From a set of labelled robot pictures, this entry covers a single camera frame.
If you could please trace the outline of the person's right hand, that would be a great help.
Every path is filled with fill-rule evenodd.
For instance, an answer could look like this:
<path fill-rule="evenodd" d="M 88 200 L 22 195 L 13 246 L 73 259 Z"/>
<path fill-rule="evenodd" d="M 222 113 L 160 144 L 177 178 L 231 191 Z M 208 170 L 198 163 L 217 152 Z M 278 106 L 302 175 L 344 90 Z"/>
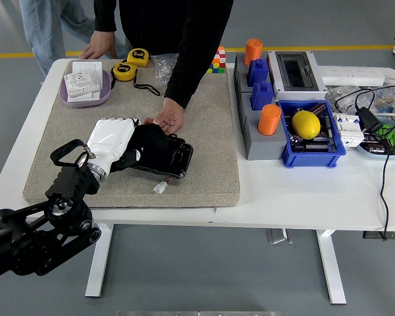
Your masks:
<path fill-rule="evenodd" d="M 81 52 L 79 59 L 99 59 L 109 54 L 110 58 L 118 59 L 115 49 L 115 33 L 95 31 L 92 34 L 89 44 Z"/>

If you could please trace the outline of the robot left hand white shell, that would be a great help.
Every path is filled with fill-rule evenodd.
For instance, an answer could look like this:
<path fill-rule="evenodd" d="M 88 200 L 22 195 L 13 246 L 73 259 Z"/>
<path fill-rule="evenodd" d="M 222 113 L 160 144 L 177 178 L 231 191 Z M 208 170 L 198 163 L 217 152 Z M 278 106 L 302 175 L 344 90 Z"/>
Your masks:
<path fill-rule="evenodd" d="M 141 124 L 138 118 L 103 118 L 97 121 L 87 142 L 88 167 L 99 182 L 107 179 L 111 165 L 117 162 Z"/>

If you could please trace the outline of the person's left hand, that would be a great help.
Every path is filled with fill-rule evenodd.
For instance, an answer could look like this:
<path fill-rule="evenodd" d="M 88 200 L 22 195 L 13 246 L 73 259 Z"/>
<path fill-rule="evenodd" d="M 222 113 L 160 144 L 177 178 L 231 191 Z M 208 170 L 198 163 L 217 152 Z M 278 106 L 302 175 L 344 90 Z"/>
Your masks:
<path fill-rule="evenodd" d="M 177 133 L 184 124 L 184 109 L 174 100 L 165 97 L 155 118 L 145 118 L 144 124 L 156 124 L 167 135 Z"/>

